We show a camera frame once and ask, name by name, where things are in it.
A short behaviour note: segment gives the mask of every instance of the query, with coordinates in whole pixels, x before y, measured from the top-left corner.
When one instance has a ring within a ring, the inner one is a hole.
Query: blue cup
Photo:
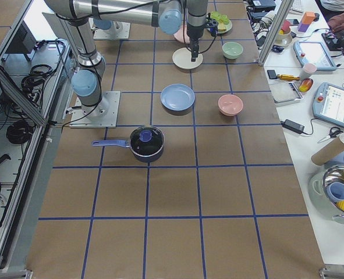
[[[327,195],[333,202],[344,201],[344,183],[333,182],[326,187]]]

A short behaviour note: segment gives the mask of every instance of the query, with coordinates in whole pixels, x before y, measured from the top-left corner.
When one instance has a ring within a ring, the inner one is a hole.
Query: lid knob
[[[143,130],[139,134],[139,139],[142,142],[149,142],[152,139],[152,137],[153,137],[153,132],[151,132],[150,130]]]

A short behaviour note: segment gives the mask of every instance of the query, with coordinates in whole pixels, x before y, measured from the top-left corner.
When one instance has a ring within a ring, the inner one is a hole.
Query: yellow screwdriver
[[[277,74],[276,75],[280,80],[288,80],[288,81],[292,81],[292,80],[300,80],[300,77],[295,77],[291,74]]]

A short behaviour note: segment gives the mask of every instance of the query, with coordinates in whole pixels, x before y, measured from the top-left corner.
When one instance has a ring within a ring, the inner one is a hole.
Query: cardboard tube
[[[335,138],[311,157],[311,161],[319,166],[328,162],[332,158],[344,151],[344,133]]]

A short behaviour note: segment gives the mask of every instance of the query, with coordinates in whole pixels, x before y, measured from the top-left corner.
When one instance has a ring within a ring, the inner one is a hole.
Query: keyboard
[[[301,14],[304,13],[304,7],[302,5],[302,0],[294,0],[292,7],[289,10],[290,13]]]

